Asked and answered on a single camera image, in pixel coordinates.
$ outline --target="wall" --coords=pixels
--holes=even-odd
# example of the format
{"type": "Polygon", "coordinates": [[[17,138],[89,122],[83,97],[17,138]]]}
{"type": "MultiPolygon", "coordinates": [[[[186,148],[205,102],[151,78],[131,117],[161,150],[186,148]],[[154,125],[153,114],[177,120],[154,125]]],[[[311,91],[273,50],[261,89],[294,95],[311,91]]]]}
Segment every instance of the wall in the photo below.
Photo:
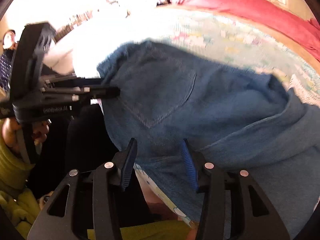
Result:
{"type": "Polygon", "coordinates": [[[58,29],[72,15],[93,9],[100,2],[103,0],[13,0],[0,22],[0,40],[8,29],[14,29],[19,40],[28,23],[49,21],[58,29]]]}

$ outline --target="metal pin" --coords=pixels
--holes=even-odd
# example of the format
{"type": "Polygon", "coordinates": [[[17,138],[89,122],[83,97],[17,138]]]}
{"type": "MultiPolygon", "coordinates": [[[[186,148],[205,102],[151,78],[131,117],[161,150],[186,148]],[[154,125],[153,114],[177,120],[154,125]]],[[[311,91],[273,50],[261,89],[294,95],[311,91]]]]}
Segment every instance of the metal pin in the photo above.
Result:
{"type": "Polygon", "coordinates": [[[205,166],[207,169],[213,169],[213,168],[214,168],[213,163],[206,163],[204,166],[205,166]]]}
{"type": "Polygon", "coordinates": [[[112,162],[107,162],[107,163],[104,164],[104,167],[106,169],[111,169],[113,166],[114,166],[114,164],[112,162]]]}
{"type": "Polygon", "coordinates": [[[247,172],[246,170],[242,170],[242,171],[240,171],[240,175],[242,177],[247,177],[247,176],[249,176],[249,172],[247,172]]]}
{"type": "Polygon", "coordinates": [[[70,172],[69,172],[69,175],[70,176],[76,176],[78,174],[78,171],[77,170],[71,170],[70,172]]]}

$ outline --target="person's hair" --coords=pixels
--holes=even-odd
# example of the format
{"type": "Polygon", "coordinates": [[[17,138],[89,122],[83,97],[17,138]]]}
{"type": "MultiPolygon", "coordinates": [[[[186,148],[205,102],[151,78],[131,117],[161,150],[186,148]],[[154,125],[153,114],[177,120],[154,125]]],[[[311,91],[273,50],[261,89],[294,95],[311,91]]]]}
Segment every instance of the person's hair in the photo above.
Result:
{"type": "Polygon", "coordinates": [[[4,45],[4,37],[7,35],[7,33],[9,32],[13,32],[14,35],[16,35],[16,31],[15,30],[7,30],[4,34],[3,34],[3,38],[2,38],[2,46],[4,45]]]}

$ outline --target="person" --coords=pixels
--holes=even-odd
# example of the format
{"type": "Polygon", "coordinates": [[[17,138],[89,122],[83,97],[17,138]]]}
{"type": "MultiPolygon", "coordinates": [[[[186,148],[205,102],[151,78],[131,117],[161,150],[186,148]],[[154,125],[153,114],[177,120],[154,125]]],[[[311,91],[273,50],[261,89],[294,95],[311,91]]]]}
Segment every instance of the person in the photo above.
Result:
{"type": "MultiPolygon", "coordinates": [[[[84,107],[79,116],[69,122],[52,119],[50,132],[48,125],[47,122],[34,125],[37,141],[43,143],[40,159],[34,166],[23,163],[20,158],[15,137],[20,126],[16,120],[0,121],[0,204],[24,238],[44,200],[50,197],[48,193],[71,169],[94,170],[111,161],[118,152],[108,137],[99,105],[84,107]]],[[[92,199],[92,192],[79,193],[77,199],[86,203],[92,199]]],[[[195,231],[182,221],[155,222],[134,171],[126,191],[116,193],[115,199],[123,239],[194,239],[195,231]]],[[[80,215],[75,216],[76,233],[94,239],[92,207],[79,205],[77,212],[80,215]]]]}
{"type": "MultiPolygon", "coordinates": [[[[13,53],[18,47],[18,42],[16,41],[15,30],[7,30],[4,33],[2,39],[3,53],[0,57],[0,86],[2,89],[8,91],[8,79],[10,75],[10,69],[12,67],[13,53]]],[[[55,75],[58,74],[56,71],[49,68],[47,65],[43,65],[41,75],[55,75]]]]}

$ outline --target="hand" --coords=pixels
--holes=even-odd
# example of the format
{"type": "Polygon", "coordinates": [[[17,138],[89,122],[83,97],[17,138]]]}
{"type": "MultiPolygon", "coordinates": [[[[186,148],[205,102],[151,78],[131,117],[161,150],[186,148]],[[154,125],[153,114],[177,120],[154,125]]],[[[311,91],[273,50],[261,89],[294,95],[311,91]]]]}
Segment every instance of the hand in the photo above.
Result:
{"type": "Polygon", "coordinates": [[[13,49],[17,49],[18,45],[19,45],[19,42],[17,41],[17,42],[13,45],[13,49]]]}
{"type": "MultiPolygon", "coordinates": [[[[47,133],[49,132],[49,121],[36,122],[32,124],[33,135],[32,138],[35,140],[35,145],[43,143],[47,139],[47,133]]],[[[2,126],[2,138],[5,144],[19,154],[20,149],[17,141],[16,131],[20,130],[21,126],[18,124],[14,117],[6,118],[2,126]]]]}
{"type": "Polygon", "coordinates": [[[47,203],[48,199],[51,197],[52,194],[53,194],[53,191],[51,191],[47,195],[44,195],[44,196],[42,196],[41,198],[38,199],[40,210],[43,209],[44,205],[47,203]]]}

